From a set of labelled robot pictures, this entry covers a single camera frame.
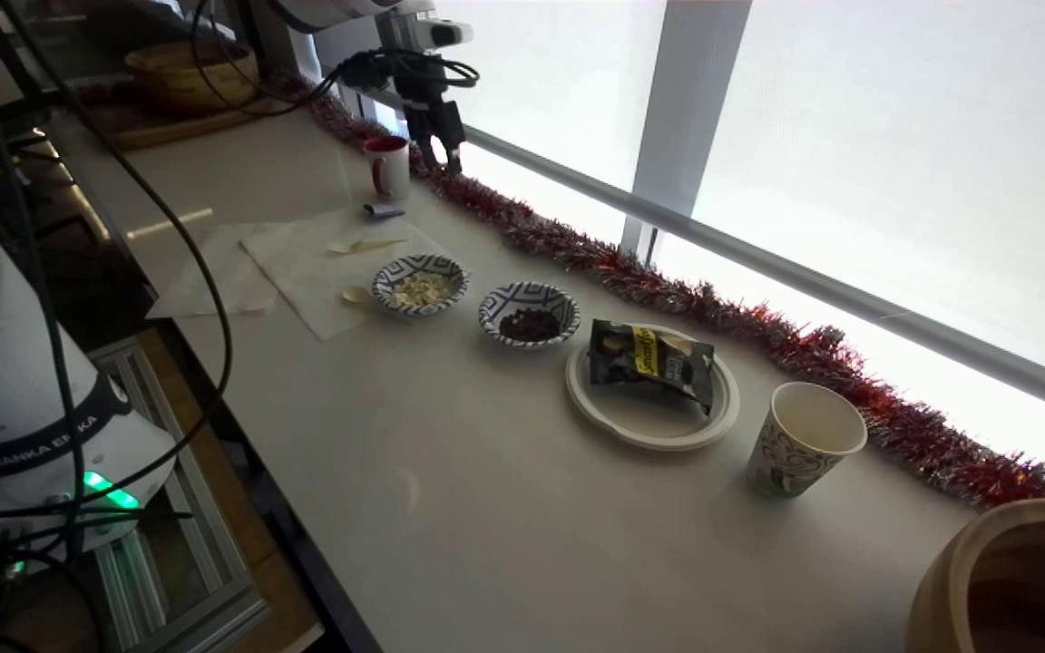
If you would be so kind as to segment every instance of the paper sheet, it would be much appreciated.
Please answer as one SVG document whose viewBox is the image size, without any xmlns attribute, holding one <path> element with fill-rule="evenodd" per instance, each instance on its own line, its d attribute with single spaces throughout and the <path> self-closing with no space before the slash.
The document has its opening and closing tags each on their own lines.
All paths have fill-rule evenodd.
<svg viewBox="0 0 1045 653">
<path fill-rule="evenodd" d="M 241 248 L 322 342 L 366 322 L 361 303 L 382 266 L 442 255 L 411 221 L 341 224 L 341 219 L 275 224 L 247 234 Z"/>
<path fill-rule="evenodd" d="M 268 274 L 256 267 L 256 261 L 238 248 L 241 234 L 262 231 L 272 224 L 215 224 L 200 234 L 200 255 L 217 278 L 220 302 L 229 314 L 262 314 L 272 311 L 280 302 L 280 290 L 268 282 Z M 181 266 L 181 272 L 170 278 L 170 285 L 151 303 L 147 318 L 192 318 L 192 314 L 215 314 L 215 302 L 201 285 L 200 267 Z"/>
</svg>

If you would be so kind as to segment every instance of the red tinsel garland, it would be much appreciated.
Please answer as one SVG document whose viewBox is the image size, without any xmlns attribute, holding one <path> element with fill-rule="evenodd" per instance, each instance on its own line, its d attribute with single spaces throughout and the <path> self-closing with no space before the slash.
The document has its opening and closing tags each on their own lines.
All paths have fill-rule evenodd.
<svg viewBox="0 0 1045 653">
<path fill-rule="evenodd" d="M 372 135 L 372 127 L 355 123 L 330 99 L 312 105 L 312 116 L 353 149 Z M 630 303 L 691 318 L 720 338 L 741 338 L 789 376 L 839 388 L 865 413 L 869 441 L 930 486 L 974 508 L 1045 496 L 1045 465 L 1018 453 L 992 453 L 951 429 L 932 405 L 899 400 L 888 384 L 859 369 L 856 351 L 840 349 L 840 331 L 798 331 L 764 303 L 746 307 L 715 296 L 706 282 L 685 285 L 677 278 L 663 278 L 659 272 L 625 257 L 616 248 L 549 221 L 526 203 L 516 203 L 470 176 L 426 174 L 422 161 L 414 161 L 414 174 L 423 176 L 447 203 L 462 207 L 481 224 L 492 224 L 509 248 L 579 272 Z"/>
</svg>

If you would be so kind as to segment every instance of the white cup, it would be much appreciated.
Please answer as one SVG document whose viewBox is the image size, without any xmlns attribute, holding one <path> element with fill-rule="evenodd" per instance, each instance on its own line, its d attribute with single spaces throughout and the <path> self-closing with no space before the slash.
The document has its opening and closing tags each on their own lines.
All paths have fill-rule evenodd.
<svg viewBox="0 0 1045 653">
<path fill-rule="evenodd" d="M 746 475 L 781 496 L 805 492 L 865 441 L 864 413 L 823 384 L 788 381 L 774 393 Z"/>
<path fill-rule="evenodd" d="M 411 143 L 407 139 L 370 139 L 361 143 L 370 156 L 377 203 L 407 203 L 411 197 Z"/>
</svg>

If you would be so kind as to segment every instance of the green light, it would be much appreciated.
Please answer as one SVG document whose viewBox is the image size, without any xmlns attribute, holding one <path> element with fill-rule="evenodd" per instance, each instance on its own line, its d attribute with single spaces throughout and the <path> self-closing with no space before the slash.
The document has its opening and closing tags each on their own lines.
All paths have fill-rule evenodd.
<svg viewBox="0 0 1045 653">
<path fill-rule="evenodd" d="M 125 490 L 112 490 L 116 481 L 108 481 L 102 473 L 83 473 L 83 486 L 90 492 L 103 492 L 108 503 L 124 508 L 124 510 L 134 510 L 139 508 L 139 496 L 125 492 Z"/>
</svg>

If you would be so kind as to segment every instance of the brown basket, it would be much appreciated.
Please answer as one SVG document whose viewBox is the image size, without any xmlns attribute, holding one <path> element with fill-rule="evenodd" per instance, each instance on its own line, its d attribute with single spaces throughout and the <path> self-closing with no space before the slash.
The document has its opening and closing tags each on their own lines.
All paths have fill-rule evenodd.
<svg viewBox="0 0 1045 653">
<path fill-rule="evenodd" d="M 940 553 L 908 653 L 1045 653 L 1045 502 L 992 508 Z"/>
<path fill-rule="evenodd" d="M 229 112 L 233 105 L 247 105 L 262 81 L 249 52 L 200 46 L 200 57 L 192 57 L 188 40 L 129 52 L 124 64 L 142 81 L 147 100 L 175 116 Z"/>
</svg>

